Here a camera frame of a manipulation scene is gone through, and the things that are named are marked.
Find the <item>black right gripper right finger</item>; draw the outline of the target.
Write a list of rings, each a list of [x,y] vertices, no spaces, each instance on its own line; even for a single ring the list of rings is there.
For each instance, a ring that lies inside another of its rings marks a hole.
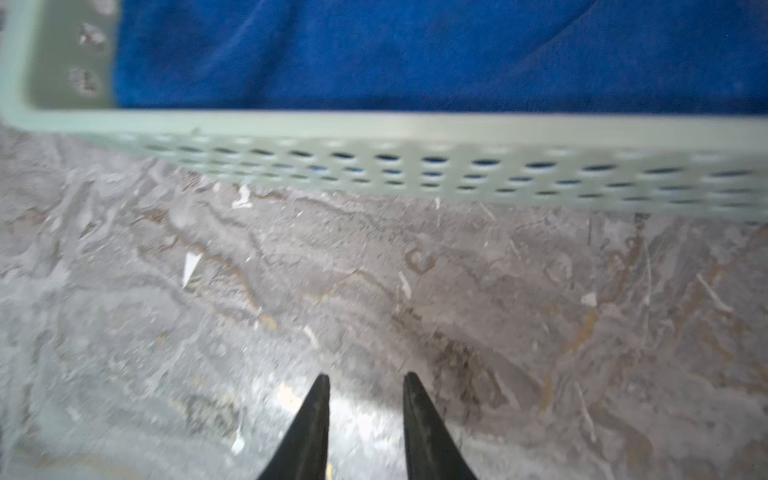
[[[477,479],[414,372],[403,381],[403,425],[410,480]]]

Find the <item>blue towel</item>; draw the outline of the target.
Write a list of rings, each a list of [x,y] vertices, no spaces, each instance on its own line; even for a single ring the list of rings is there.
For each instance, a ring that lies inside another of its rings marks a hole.
[[[126,1],[123,108],[763,115],[763,1]]]

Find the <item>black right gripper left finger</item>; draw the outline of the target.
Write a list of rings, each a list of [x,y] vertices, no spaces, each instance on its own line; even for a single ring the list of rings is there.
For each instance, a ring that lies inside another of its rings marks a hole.
[[[318,375],[259,480],[326,478],[330,390],[329,377]]]

